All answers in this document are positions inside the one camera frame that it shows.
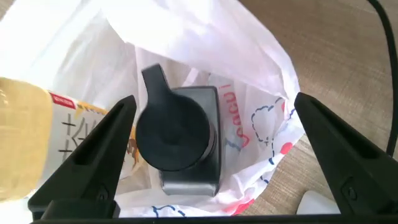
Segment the red print on bag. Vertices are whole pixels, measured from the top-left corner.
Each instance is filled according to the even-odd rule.
[[[243,211],[245,211],[251,204],[254,203],[254,199],[250,200],[248,203],[242,203],[242,204],[234,204],[228,208],[224,208],[223,211],[226,213],[230,213],[232,211],[235,211],[232,215],[239,215]]]
[[[285,143],[280,150],[280,153],[286,155],[293,148],[293,144],[291,142]]]
[[[230,86],[231,85],[223,85],[219,87],[219,89],[227,88]],[[242,128],[241,118],[239,116],[238,104],[236,103],[235,93],[227,92],[224,93],[223,97],[224,99],[226,99],[226,102],[229,104],[228,112],[233,115],[232,123],[238,127],[236,130],[236,135],[243,140],[242,148],[244,148],[249,144],[250,139],[245,134],[243,134],[243,128]]]

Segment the red label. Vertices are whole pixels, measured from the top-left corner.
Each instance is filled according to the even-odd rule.
[[[75,106],[75,104],[73,103],[72,100],[69,100],[69,99],[67,99],[65,97],[62,97],[62,96],[58,96],[58,95],[53,94],[53,93],[50,93],[50,94],[51,94],[51,97],[52,97],[52,101],[55,104],[58,104],[58,105],[61,105],[61,106],[66,106],[66,107],[69,107],[69,108],[72,108],[72,109],[76,109],[76,106]]]

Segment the wooden surface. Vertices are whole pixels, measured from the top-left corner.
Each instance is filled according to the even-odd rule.
[[[391,125],[391,74],[386,38],[373,8],[365,0],[241,2],[291,56],[302,91],[384,149]],[[398,1],[380,2],[397,37]],[[0,0],[0,17],[11,3]],[[333,198],[304,136],[243,215],[294,214],[307,190]]]

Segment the black cable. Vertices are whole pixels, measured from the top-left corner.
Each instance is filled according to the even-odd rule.
[[[388,139],[386,153],[390,156],[394,155],[396,142],[398,137],[398,62],[396,43],[394,41],[394,33],[392,32],[390,20],[383,7],[377,0],[368,0],[368,2],[376,10],[383,24],[384,33],[387,39],[388,53],[390,56],[391,77],[392,77],[392,122],[390,138]]]

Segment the plastic bag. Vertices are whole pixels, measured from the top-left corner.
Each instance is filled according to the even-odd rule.
[[[18,0],[0,23],[0,74],[104,109],[133,94],[142,110],[141,70],[154,63],[171,87],[217,87],[221,188],[215,197],[166,195],[157,171],[142,166],[118,185],[121,217],[242,212],[303,129],[289,56],[238,1]]]

